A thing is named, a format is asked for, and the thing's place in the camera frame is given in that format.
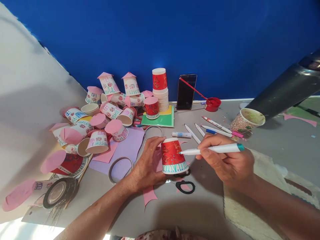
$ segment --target green paper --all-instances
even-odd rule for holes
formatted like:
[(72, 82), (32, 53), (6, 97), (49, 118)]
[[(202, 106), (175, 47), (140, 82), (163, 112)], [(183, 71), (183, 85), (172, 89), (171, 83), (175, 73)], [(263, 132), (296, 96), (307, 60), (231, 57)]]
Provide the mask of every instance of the green paper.
[(174, 127), (174, 108), (171, 108), (171, 114), (160, 115), (156, 119), (148, 119), (146, 115), (143, 115), (141, 124), (159, 127)]

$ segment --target red brush handle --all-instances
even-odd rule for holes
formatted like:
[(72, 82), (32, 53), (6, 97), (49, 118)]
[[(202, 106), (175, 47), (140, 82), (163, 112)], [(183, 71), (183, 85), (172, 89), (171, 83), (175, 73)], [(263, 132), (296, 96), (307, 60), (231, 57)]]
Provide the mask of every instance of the red brush handle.
[(205, 100), (208, 100), (205, 96), (203, 96), (201, 93), (199, 93), (194, 87), (192, 87), (189, 83), (187, 83), (185, 80), (183, 80), (182, 78), (180, 78), (180, 80), (182, 82), (184, 82), (185, 84), (187, 84), (189, 87), (191, 87), (193, 90), (195, 90), (201, 97), (203, 97)]

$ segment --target purple paper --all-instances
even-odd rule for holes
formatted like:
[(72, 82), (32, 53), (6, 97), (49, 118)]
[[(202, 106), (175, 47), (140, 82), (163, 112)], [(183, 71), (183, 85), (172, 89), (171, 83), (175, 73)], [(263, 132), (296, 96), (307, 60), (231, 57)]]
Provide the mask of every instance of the purple paper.
[[(144, 130), (142, 128), (127, 129), (129, 131), (129, 135), (125, 140), (119, 142), (110, 162), (104, 163), (92, 160), (89, 164), (89, 168), (108, 175), (111, 165), (120, 157), (127, 157), (132, 160), (133, 163), (135, 163), (142, 144)], [(130, 161), (128, 159), (122, 159), (114, 165), (111, 176), (113, 179), (122, 179), (130, 170), (130, 168)]]

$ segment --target white wall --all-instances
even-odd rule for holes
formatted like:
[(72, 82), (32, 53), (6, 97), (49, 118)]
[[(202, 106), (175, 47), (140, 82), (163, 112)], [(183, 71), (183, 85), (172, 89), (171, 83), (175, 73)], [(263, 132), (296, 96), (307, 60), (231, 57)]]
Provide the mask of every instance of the white wall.
[[(0, 202), (15, 185), (36, 177), (56, 144), (48, 129), (66, 122), (59, 110), (83, 106), (86, 91), (0, 3)], [(19, 207), (0, 223), (24, 215)]]

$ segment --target smartphone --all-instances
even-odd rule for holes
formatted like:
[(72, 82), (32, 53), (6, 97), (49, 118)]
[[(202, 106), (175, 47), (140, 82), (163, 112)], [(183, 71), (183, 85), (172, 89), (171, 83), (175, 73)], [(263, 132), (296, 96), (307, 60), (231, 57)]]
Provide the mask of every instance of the smartphone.
[(197, 75), (185, 74), (179, 77), (177, 110), (191, 110), (194, 90), (182, 82), (180, 78), (196, 88)]

